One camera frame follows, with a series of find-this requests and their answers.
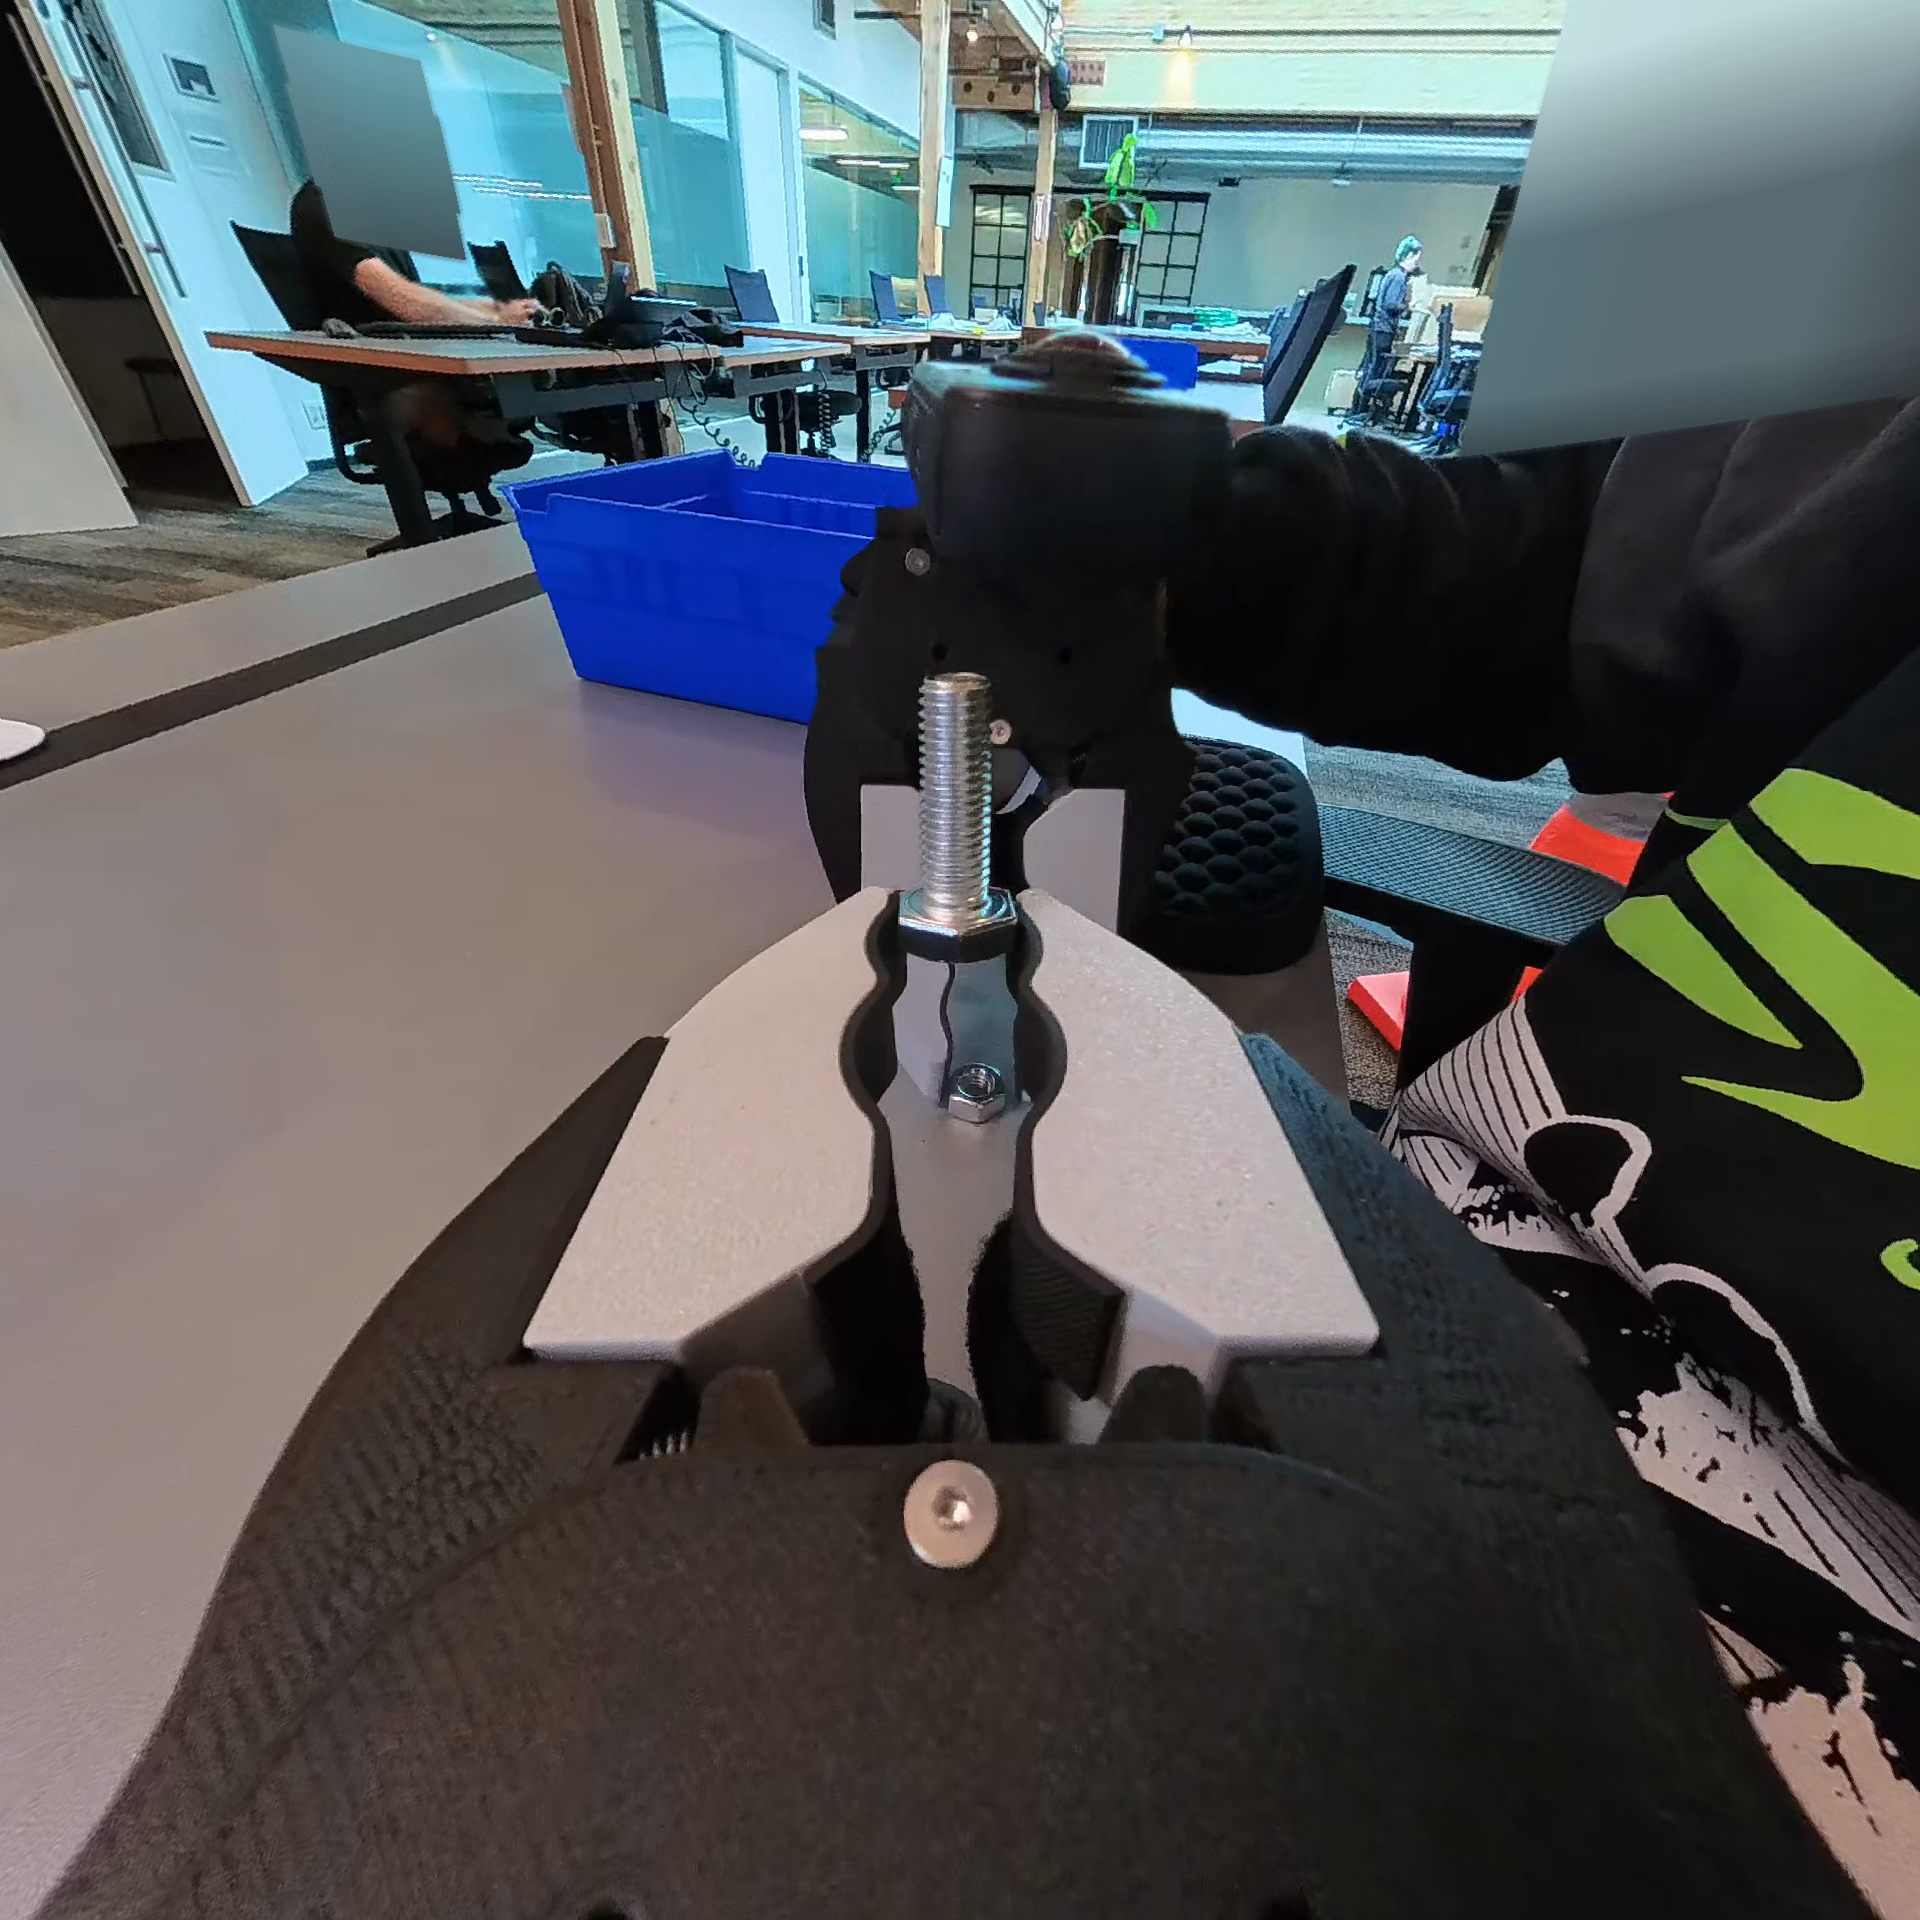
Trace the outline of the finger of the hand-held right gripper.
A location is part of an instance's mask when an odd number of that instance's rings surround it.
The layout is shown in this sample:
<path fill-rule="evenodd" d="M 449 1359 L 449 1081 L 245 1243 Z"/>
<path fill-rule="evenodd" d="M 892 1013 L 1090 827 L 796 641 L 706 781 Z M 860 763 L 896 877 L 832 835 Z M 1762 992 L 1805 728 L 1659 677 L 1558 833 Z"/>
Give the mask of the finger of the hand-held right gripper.
<path fill-rule="evenodd" d="M 1063 901 L 1096 925 L 1116 931 L 1124 877 L 1125 798 L 1116 788 L 1070 788 L 1011 827 L 1019 881 Z M 903 985 L 892 1007 L 900 1074 L 940 1114 L 954 1068 L 1016 1061 L 1016 942 L 985 962 L 952 966 L 905 953 Z"/>
<path fill-rule="evenodd" d="M 900 899 L 921 883 L 919 788 L 866 781 L 857 790 L 857 888 Z"/>

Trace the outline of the green plant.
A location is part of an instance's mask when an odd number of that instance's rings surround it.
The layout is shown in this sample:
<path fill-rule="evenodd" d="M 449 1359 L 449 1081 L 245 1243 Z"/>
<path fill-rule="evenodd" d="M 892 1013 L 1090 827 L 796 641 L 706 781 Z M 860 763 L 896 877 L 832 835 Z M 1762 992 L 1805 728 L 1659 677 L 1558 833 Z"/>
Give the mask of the green plant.
<path fill-rule="evenodd" d="M 1158 213 L 1139 190 L 1139 132 L 1124 132 L 1106 157 L 1099 188 L 1078 200 L 1063 226 L 1063 256 L 1084 262 L 1096 244 L 1111 238 L 1137 244 L 1144 231 L 1158 228 Z"/>

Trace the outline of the wooden office desk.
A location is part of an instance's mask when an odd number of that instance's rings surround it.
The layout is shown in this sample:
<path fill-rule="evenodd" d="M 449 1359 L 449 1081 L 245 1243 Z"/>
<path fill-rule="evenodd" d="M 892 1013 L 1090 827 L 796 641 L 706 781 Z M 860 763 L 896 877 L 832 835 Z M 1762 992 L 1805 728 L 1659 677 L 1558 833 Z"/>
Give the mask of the wooden office desk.
<path fill-rule="evenodd" d="M 393 396 L 402 387 L 436 382 L 464 393 L 468 385 L 481 385 L 500 413 L 518 423 L 615 413 L 632 456 L 645 462 L 665 453 L 663 409 L 706 398 L 709 383 L 722 379 L 742 400 L 779 400 L 851 355 L 850 340 L 778 332 L 743 332 L 733 347 L 706 341 L 566 347 L 505 335 L 436 340 L 321 330 L 211 330 L 203 341 L 353 398 L 364 420 L 357 443 L 371 452 L 371 471 L 395 524 L 392 538 L 367 547 L 371 558 L 500 524 L 495 511 L 449 503 L 438 514 L 431 507 L 431 487 L 395 413 Z"/>

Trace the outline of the person's right forearm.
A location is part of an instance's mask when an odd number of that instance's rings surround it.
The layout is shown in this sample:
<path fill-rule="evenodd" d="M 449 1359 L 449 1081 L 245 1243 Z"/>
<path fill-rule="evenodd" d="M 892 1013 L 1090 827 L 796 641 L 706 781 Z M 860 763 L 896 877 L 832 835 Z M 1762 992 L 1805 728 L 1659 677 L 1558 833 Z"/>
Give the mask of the person's right forearm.
<path fill-rule="evenodd" d="M 1317 743 L 1728 818 L 1916 804 L 1917 403 L 1428 460 L 1271 428 L 1166 596 L 1174 681 Z"/>

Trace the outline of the wooden pillar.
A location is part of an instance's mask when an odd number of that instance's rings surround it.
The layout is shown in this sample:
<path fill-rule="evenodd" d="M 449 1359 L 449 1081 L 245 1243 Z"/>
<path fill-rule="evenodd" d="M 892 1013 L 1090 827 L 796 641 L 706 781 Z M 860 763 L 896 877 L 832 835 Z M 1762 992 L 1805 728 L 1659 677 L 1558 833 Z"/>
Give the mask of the wooden pillar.
<path fill-rule="evenodd" d="M 558 2 L 569 118 L 587 178 L 602 265 L 624 265 L 639 289 L 656 287 L 638 136 L 615 2 Z"/>

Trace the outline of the small red object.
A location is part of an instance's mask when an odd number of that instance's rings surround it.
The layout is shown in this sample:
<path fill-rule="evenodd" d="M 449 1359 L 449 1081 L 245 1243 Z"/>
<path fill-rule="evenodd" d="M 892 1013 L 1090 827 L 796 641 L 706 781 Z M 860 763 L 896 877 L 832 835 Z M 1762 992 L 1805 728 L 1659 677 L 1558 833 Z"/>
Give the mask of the small red object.
<path fill-rule="evenodd" d="M 1470 831 L 1458 827 L 1443 830 L 1470 835 Z M 1494 838 L 1477 833 L 1473 833 L 1473 838 L 1494 841 Z M 1626 888 L 1633 875 L 1633 868 L 1637 865 L 1641 852 L 1646 849 L 1646 841 L 1640 835 L 1627 835 L 1626 831 L 1604 827 L 1594 816 L 1591 808 L 1583 799 L 1575 799 L 1561 804 L 1547 818 L 1547 824 L 1519 848 L 1582 865 L 1595 874 L 1607 875 Z M 1412 945 L 1398 931 L 1395 936 L 1406 944 L 1408 949 L 1400 967 L 1395 972 L 1357 972 L 1345 989 L 1345 1000 L 1354 1007 L 1356 1016 L 1365 1020 L 1400 1059 L 1398 1046 L 1402 1042 L 1402 1030 L 1408 1011 Z M 1537 977 L 1539 970 L 1541 967 L 1526 970 L 1519 977 L 1517 992 L 1512 997 L 1516 997 L 1533 977 Z"/>

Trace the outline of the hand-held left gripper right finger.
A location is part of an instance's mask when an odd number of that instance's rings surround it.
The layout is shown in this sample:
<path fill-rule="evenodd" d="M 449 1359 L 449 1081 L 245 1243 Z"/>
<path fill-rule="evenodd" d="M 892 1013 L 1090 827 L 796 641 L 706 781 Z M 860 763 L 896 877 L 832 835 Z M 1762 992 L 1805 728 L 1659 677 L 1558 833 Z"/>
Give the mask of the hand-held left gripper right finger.
<path fill-rule="evenodd" d="M 984 1252 L 984 1408 L 1116 1412 L 1149 1371 L 1347 1361 L 1380 1319 L 1237 1025 L 1052 893 L 1007 955 L 1025 1106 Z"/>

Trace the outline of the black round cushion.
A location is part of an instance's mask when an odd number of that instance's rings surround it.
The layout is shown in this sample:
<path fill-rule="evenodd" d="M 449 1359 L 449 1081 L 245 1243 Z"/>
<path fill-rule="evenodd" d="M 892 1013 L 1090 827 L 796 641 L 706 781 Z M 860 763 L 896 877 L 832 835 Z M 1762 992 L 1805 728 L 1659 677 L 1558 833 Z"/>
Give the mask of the black round cushion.
<path fill-rule="evenodd" d="M 1164 966 L 1260 977 L 1304 960 L 1326 912 L 1319 810 L 1262 745 L 1191 736 L 1191 776 L 1125 936 Z"/>

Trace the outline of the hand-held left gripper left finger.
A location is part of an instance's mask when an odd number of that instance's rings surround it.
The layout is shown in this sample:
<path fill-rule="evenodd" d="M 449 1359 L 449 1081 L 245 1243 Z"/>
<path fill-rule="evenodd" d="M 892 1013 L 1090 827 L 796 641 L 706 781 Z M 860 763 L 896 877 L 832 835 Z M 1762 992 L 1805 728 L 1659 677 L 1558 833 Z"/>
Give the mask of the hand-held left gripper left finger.
<path fill-rule="evenodd" d="M 804 1410 L 919 1412 L 925 1310 L 880 1097 L 897 1074 L 897 899 L 866 888 L 727 973 L 663 1038 L 524 1332 L 555 1361 Z"/>

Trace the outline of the black printed shirt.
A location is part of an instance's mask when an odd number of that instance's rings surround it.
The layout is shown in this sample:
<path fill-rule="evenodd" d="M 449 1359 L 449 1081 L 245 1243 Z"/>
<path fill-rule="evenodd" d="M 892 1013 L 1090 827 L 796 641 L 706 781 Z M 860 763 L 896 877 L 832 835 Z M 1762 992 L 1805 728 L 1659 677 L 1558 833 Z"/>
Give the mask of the black printed shirt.
<path fill-rule="evenodd" d="M 1750 1731 L 1916 1915 L 1916 657 L 1422 1071 L 1388 1149 L 1571 1332 Z"/>

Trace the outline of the silver hex bolt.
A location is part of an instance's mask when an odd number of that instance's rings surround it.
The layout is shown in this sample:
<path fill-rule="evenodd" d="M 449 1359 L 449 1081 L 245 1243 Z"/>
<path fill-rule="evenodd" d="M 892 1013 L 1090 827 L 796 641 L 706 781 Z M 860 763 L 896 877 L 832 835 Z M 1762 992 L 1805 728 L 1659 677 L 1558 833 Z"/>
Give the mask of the silver hex bolt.
<path fill-rule="evenodd" d="M 994 690 L 973 672 L 919 685 L 918 880 L 900 893 L 901 947 L 966 966 L 1007 951 L 1016 896 L 994 881 Z"/>

